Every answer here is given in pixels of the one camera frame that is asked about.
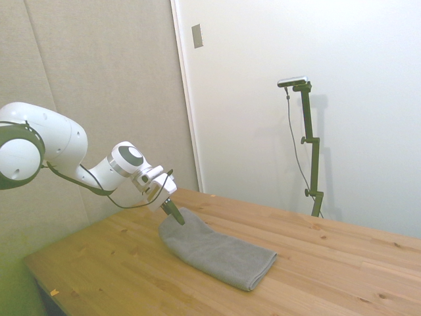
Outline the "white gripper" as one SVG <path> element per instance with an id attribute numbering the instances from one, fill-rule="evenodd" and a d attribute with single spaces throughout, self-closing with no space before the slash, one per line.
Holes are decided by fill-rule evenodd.
<path id="1" fill-rule="evenodd" d="M 161 207 L 167 215 L 172 215 L 180 224 L 184 225 L 185 220 L 169 197 L 176 191 L 176 184 L 173 180 L 172 171 L 152 175 L 148 173 L 137 173 L 132 177 L 132 183 L 141 193 L 141 206 L 146 206 L 150 211 L 156 211 Z"/>

